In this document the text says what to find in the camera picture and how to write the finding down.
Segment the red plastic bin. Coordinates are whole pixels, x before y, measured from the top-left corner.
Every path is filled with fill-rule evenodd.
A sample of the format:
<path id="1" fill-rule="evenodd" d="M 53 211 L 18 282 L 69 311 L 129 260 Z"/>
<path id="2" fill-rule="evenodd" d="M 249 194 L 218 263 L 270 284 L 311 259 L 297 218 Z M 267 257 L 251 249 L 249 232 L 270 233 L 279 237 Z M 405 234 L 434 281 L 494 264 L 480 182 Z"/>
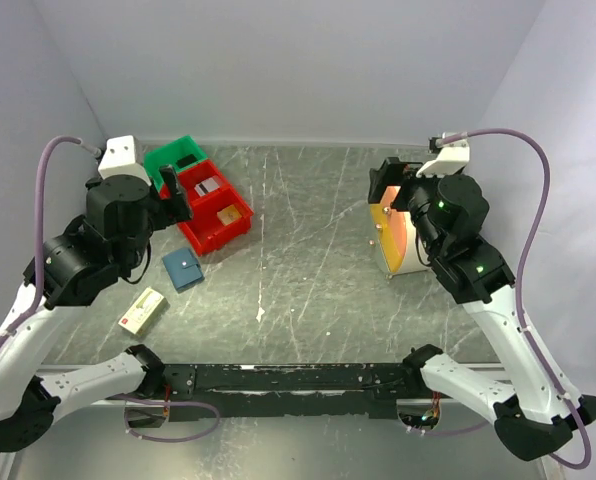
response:
<path id="1" fill-rule="evenodd" d="M 163 180 L 160 194 L 163 198 L 174 198 L 185 192 L 189 202 L 201 199 L 228 186 L 224 175 L 210 160 L 206 159 L 178 172 L 172 165 L 158 169 Z"/>
<path id="2" fill-rule="evenodd" d="M 193 218 L 178 224 L 178 228 L 197 255 L 219 250 L 236 237 L 247 233 L 252 226 L 253 211 L 232 187 L 226 187 L 201 199 L 189 202 Z M 217 212 L 234 204 L 242 218 L 224 226 Z"/>

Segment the green plastic bin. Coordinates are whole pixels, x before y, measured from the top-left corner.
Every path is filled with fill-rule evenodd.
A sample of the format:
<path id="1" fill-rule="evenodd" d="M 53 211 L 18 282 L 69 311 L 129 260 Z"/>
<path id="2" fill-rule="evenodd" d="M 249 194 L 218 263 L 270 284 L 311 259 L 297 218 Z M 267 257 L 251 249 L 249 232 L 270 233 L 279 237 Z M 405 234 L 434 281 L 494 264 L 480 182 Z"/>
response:
<path id="1" fill-rule="evenodd" d="M 198 158 L 196 163 L 208 158 L 208 155 L 204 150 L 189 135 L 178 138 L 173 142 L 158 147 L 145 154 L 144 168 L 158 191 L 160 191 L 164 185 L 163 179 L 159 173 L 159 168 L 165 165 L 172 165 L 175 171 L 180 173 L 190 168 L 192 165 L 180 169 L 176 165 L 176 161 L 189 154 L 194 154 Z"/>

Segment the round drawer cabinet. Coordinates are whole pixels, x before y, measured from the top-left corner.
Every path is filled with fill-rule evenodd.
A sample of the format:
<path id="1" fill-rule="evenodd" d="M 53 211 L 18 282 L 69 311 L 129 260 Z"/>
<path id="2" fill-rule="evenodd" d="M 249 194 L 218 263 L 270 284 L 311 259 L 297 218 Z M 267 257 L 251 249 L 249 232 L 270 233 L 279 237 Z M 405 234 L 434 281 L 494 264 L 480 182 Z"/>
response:
<path id="1" fill-rule="evenodd" d="M 370 204 L 374 224 L 373 245 L 379 268 L 388 276 L 428 270 L 426 253 L 416 253 L 416 229 L 408 211 L 391 207 L 399 186 L 388 186 L 377 204 Z"/>

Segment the blue card holder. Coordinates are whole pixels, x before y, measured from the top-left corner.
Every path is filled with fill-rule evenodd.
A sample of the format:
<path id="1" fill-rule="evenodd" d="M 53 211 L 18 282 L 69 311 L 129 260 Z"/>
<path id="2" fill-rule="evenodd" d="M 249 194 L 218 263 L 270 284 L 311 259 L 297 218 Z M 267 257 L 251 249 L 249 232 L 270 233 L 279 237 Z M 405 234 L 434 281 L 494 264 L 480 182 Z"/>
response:
<path id="1" fill-rule="evenodd" d="M 181 293 L 204 280 L 200 263 L 189 248 L 175 250 L 162 257 L 174 289 Z"/>

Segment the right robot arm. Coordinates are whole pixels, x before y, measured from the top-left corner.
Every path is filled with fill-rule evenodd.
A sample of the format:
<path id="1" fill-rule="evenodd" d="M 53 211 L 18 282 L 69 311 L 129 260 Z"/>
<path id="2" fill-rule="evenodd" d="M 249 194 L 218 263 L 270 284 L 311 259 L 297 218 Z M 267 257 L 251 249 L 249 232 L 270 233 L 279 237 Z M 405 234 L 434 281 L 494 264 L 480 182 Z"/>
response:
<path id="1" fill-rule="evenodd" d="M 510 382 L 457 364 L 433 345 L 403 361 L 404 390 L 421 398 L 447 395 L 493 425 L 503 445 L 531 461 L 554 455 L 575 431 L 596 420 L 596 397 L 574 387 L 516 303 L 516 279 L 502 254 L 480 234 L 489 204 L 477 182 L 456 172 L 420 175 L 418 162 L 387 158 L 369 171 L 368 202 L 409 214 L 441 286 L 473 318 Z"/>

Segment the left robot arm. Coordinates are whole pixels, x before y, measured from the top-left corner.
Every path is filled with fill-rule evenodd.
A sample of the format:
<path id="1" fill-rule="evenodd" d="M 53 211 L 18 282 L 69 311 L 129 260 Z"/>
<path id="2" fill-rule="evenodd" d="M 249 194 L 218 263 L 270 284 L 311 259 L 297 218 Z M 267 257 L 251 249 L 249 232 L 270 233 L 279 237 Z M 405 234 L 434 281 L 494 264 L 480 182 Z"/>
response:
<path id="1" fill-rule="evenodd" d="M 87 183 L 86 212 L 44 242 L 0 329 L 0 453 L 17 452 L 65 416 L 97 401 L 130 394 L 151 399 L 165 366 L 144 345 L 67 373 L 38 370 L 61 332 L 106 288 L 148 267 L 154 232 L 191 219 L 175 169 L 162 166 L 169 191 L 128 175 Z"/>

